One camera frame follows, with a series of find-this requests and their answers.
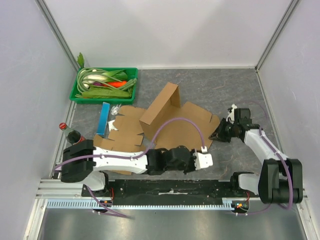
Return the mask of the large cardboard box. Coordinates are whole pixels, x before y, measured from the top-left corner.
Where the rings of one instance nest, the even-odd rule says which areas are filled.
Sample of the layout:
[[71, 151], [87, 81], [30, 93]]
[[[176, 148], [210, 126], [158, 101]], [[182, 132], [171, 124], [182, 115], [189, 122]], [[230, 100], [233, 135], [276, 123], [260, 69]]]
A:
[[154, 141], [155, 149], [185, 146], [200, 150], [202, 140], [207, 148], [211, 146], [213, 141], [209, 136], [220, 124], [218, 116], [189, 101], [181, 105], [179, 86], [168, 82], [139, 122], [144, 136], [151, 141], [157, 130], [174, 118], [183, 119], [170, 122], [160, 130]]

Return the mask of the clear plastic bag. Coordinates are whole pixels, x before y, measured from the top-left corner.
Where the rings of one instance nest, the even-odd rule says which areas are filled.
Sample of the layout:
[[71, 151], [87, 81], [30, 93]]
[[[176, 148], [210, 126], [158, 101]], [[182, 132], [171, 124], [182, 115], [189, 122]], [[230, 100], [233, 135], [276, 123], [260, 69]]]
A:
[[121, 105], [120, 105], [120, 104], [114, 105], [114, 106], [111, 108], [111, 110], [110, 110], [110, 114], [111, 114], [112, 116], [116, 116], [116, 115], [119, 113], [120, 108], [121, 108]]

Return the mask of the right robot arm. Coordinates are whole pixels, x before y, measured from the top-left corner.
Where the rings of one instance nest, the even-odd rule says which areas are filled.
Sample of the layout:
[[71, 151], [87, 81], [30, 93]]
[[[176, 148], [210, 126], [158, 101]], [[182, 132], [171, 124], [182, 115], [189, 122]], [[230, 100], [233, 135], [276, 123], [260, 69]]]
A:
[[298, 159], [289, 158], [267, 138], [263, 128], [253, 123], [249, 108], [233, 104], [210, 140], [229, 143], [240, 139], [262, 164], [260, 175], [252, 172], [235, 172], [229, 191], [235, 197], [246, 191], [259, 196], [264, 204], [285, 204], [290, 207], [303, 200], [303, 166]]

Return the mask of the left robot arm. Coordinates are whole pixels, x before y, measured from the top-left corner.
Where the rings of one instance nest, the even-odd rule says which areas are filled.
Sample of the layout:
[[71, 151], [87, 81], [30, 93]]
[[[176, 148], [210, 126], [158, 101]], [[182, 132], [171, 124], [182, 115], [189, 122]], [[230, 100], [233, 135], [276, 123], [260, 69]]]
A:
[[99, 197], [104, 197], [110, 191], [107, 171], [150, 176], [167, 171], [187, 174], [199, 170], [199, 153], [182, 145], [139, 152], [112, 151], [94, 146], [92, 140], [85, 140], [66, 148], [62, 163], [55, 168], [61, 172], [63, 183], [83, 184]]

